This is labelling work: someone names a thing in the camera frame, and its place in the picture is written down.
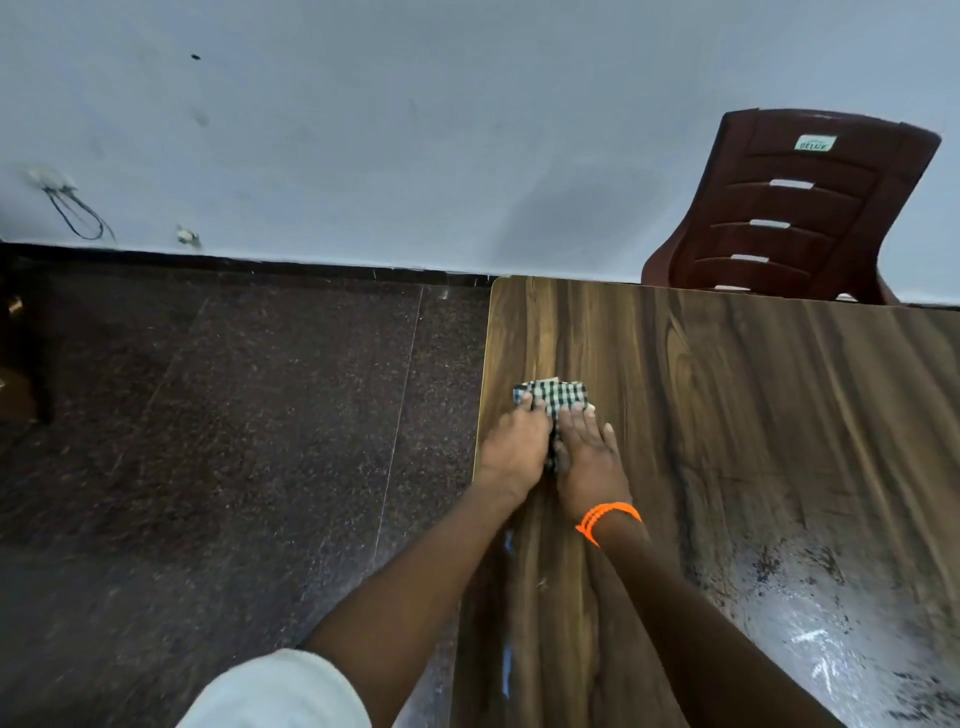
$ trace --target orange bracelet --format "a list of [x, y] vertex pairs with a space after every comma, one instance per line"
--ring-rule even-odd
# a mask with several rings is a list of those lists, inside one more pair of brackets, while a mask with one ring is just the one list
[[623, 511], [624, 513], [629, 513], [635, 519], [643, 523], [643, 519], [640, 517], [640, 514], [630, 503], [600, 503], [600, 505], [595, 505], [587, 511], [584, 519], [580, 521], [580, 525], [577, 526], [577, 530], [584, 534], [584, 536], [587, 537], [587, 540], [590, 541], [594, 546], [600, 546], [597, 544], [596, 539], [593, 538], [593, 527], [600, 519], [602, 519], [611, 511]]

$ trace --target green and white checkered cloth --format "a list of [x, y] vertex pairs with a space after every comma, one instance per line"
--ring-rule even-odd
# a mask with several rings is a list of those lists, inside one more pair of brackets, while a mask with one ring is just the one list
[[557, 452], [554, 444], [560, 440], [560, 425], [557, 420], [560, 417], [560, 408], [564, 405], [569, 407], [574, 402], [582, 402], [586, 406], [587, 387], [582, 381], [560, 381], [555, 376], [552, 379], [525, 381], [514, 387], [514, 404], [520, 404], [520, 398], [526, 392], [533, 394], [534, 400], [546, 402], [546, 413], [553, 420], [550, 448], [546, 453], [546, 469], [552, 473], [557, 470]]

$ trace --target plastic chair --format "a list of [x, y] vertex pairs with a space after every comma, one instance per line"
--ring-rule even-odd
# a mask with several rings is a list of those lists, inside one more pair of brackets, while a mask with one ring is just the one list
[[938, 146], [933, 132], [871, 116], [726, 113], [690, 210], [641, 282], [897, 304], [876, 259]]

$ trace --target wall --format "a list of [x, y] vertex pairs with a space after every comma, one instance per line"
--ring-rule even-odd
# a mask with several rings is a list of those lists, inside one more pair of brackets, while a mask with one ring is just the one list
[[126, 249], [636, 280], [724, 111], [839, 109], [944, 136], [881, 268], [960, 301], [955, 0], [3, 5], [6, 239], [84, 243], [41, 162]]

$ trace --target white sleeve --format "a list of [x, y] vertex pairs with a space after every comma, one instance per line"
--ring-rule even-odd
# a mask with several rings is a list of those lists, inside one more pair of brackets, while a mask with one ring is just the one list
[[178, 726], [371, 728], [360, 696], [340, 670], [296, 649], [227, 670], [204, 688]]

